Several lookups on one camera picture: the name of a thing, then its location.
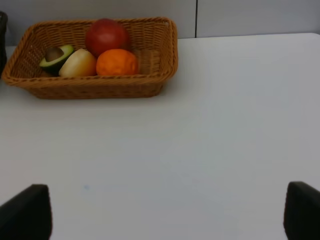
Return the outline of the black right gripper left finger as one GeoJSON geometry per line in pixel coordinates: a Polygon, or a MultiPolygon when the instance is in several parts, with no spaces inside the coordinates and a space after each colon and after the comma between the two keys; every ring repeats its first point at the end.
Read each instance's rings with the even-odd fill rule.
{"type": "Polygon", "coordinates": [[[2,240],[49,240],[53,230],[49,187],[32,184],[0,206],[2,240]]]}

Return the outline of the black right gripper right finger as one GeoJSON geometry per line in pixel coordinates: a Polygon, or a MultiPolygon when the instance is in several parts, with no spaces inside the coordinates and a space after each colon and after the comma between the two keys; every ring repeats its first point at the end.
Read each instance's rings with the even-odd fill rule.
{"type": "Polygon", "coordinates": [[[283,227],[289,240],[318,240],[320,191],[302,181],[290,182],[286,191],[283,227]]]}

